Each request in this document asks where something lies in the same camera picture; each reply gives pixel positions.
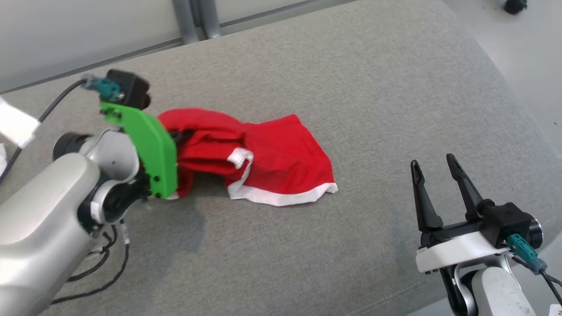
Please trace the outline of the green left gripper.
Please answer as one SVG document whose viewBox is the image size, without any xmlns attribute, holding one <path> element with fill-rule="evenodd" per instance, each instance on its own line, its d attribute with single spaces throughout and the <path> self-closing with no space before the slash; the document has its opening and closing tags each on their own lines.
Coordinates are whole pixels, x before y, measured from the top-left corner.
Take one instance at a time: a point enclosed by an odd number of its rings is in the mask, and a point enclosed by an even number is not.
<svg viewBox="0 0 562 316">
<path fill-rule="evenodd" d="M 149 189 L 157 198 L 169 198 L 177 191 L 177 148 L 183 132 L 167 131 L 161 122 L 146 112 L 125 105 L 100 102 L 104 119 L 128 134 L 149 175 Z"/>
</svg>

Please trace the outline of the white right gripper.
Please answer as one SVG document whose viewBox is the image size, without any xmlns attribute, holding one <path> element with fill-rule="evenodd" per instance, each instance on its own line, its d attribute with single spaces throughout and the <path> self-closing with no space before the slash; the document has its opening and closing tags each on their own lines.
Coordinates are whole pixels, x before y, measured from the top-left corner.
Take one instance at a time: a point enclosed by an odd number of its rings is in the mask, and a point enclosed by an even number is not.
<svg viewBox="0 0 562 316">
<path fill-rule="evenodd" d="M 472 184 L 453 154 L 447 154 L 448 168 L 465 204 L 465 218 L 470 222 L 443 227 L 443 220 L 437 215 L 424 186 L 425 178 L 417 160 L 410 162 L 418 229 L 421 233 L 420 247 L 416 251 L 415 263 L 421 273 L 434 272 L 440 268 L 462 262 L 484 258 L 508 251 L 506 245 L 496 248 L 479 231 L 484 210 L 495 206 L 490 199 L 484 199 Z"/>
</svg>

